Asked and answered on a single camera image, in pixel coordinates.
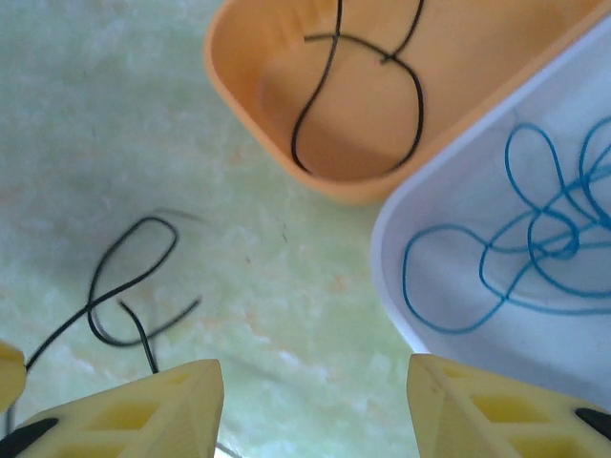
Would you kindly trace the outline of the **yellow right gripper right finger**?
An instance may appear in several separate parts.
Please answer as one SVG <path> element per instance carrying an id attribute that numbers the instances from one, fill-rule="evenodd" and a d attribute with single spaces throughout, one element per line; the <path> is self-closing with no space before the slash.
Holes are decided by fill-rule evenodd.
<path id="1" fill-rule="evenodd" d="M 607 457 L 610 414 L 540 386 L 412 354 L 407 397 L 422 457 Z"/>

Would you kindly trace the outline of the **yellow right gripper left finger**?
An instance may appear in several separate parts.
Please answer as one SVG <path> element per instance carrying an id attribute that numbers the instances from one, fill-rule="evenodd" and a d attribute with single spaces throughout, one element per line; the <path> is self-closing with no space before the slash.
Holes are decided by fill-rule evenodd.
<path id="1" fill-rule="evenodd" d="M 1 441 L 4 457 L 212 457 L 224 385 L 199 360 L 47 409 Z"/>

